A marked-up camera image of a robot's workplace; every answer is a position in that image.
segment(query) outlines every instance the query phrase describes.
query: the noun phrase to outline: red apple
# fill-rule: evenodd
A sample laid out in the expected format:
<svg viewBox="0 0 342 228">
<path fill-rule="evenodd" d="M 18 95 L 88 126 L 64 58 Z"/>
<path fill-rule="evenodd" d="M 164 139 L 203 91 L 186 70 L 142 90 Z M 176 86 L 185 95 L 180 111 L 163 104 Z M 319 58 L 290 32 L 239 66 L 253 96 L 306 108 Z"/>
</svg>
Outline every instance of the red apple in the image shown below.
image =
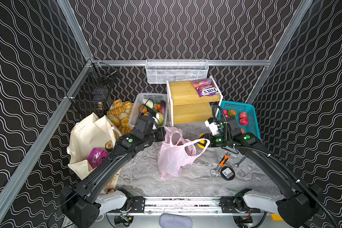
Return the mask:
<svg viewBox="0 0 342 228">
<path fill-rule="evenodd" d="M 242 126 L 248 125 L 248 119 L 247 119 L 247 118 L 241 118 L 241 119 L 240 119 L 240 124 L 241 124 Z"/>
<path fill-rule="evenodd" d="M 239 117 L 240 118 L 247 118 L 247 113 L 246 112 L 240 112 Z"/>
</svg>

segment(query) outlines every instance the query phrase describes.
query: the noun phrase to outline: marble surface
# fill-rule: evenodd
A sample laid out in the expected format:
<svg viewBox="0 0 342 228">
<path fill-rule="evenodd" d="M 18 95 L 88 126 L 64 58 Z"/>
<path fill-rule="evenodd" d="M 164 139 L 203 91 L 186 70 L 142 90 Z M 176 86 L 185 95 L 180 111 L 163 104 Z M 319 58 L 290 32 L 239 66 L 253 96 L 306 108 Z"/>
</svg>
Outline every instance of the marble surface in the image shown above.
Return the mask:
<svg viewBox="0 0 342 228">
<path fill-rule="evenodd" d="M 177 124 L 185 139 L 195 140 L 201 133 L 208 133 L 204 123 Z M 226 151 L 208 148 L 192 165 L 183 168 L 180 177 L 162 180 L 157 165 L 157 152 L 161 142 L 139 152 L 120 172 L 117 187 L 124 188 L 137 196 L 233 196 L 244 188 L 270 194 L 280 194 L 277 186 L 251 160 L 246 159 L 238 168 L 233 164 L 243 156 L 230 157 L 226 163 L 233 168 L 236 177 L 231 181 L 212 177 L 210 169 L 215 168 Z"/>
</svg>

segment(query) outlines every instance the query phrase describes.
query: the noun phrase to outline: white wire mesh basket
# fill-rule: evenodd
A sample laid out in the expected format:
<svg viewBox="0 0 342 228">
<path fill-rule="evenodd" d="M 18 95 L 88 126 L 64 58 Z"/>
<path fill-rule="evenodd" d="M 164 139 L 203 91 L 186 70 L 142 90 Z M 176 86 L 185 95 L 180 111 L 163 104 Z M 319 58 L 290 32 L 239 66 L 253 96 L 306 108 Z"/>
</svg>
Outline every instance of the white wire mesh basket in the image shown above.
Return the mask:
<svg viewBox="0 0 342 228">
<path fill-rule="evenodd" d="M 146 74 L 150 84 L 204 79 L 208 75 L 206 59 L 147 59 Z"/>
<path fill-rule="evenodd" d="M 139 114 L 140 114 L 140 111 L 138 108 L 141 104 L 143 104 L 142 103 L 143 99 L 150 99 L 153 101 L 164 100 L 166 102 L 165 113 L 164 113 L 165 119 L 164 119 L 163 124 L 162 124 L 162 126 L 165 126 L 166 122 L 167 122 L 167 115 L 169 112 L 169 105 L 168 105 L 169 100 L 167 98 L 167 94 L 163 94 L 163 93 L 139 93 L 136 97 L 136 100 L 134 101 L 132 114 L 129 117 L 129 126 L 134 127 L 136 125 L 137 119 L 138 119 Z"/>
</svg>

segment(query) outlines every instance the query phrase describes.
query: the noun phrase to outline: purple candy bag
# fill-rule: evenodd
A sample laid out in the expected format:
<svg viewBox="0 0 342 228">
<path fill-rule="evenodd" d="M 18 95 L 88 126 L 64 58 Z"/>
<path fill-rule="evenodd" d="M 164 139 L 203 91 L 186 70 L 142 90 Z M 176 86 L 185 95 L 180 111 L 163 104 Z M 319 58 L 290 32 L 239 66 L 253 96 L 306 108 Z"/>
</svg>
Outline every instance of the purple candy bag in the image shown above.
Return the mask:
<svg viewBox="0 0 342 228">
<path fill-rule="evenodd" d="M 215 87 L 213 80 L 211 80 L 210 78 L 192 81 L 192 85 L 195 87 L 196 91 L 198 92 L 199 97 L 204 97 L 204 96 L 211 97 L 219 93 L 217 88 Z"/>
<path fill-rule="evenodd" d="M 101 150 L 98 148 L 92 149 L 87 160 L 89 164 L 94 169 L 100 165 L 100 163 L 108 156 L 108 153 L 105 150 Z"/>
</svg>

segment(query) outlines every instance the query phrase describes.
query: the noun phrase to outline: wooden board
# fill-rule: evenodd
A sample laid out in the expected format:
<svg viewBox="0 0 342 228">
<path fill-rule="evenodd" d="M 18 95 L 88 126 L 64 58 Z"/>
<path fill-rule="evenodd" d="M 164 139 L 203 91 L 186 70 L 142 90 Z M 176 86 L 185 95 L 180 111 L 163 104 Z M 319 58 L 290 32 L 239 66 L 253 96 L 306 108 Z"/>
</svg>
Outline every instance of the wooden board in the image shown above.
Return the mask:
<svg viewBox="0 0 342 228">
<path fill-rule="evenodd" d="M 199 97 L 199 94 L 191 84 L 191 81 L 170 82 L 170 91 L 174 106 L 215 102 L 220 100 L 219 94 L 211 97 Z"/>
<path fill-rule="evenodd" d="M 187 104 L 173 107 L 173 124 L 204 122 L 210 117 L 213 117 L 213 115 L 209 103 Z"/>
</svg>

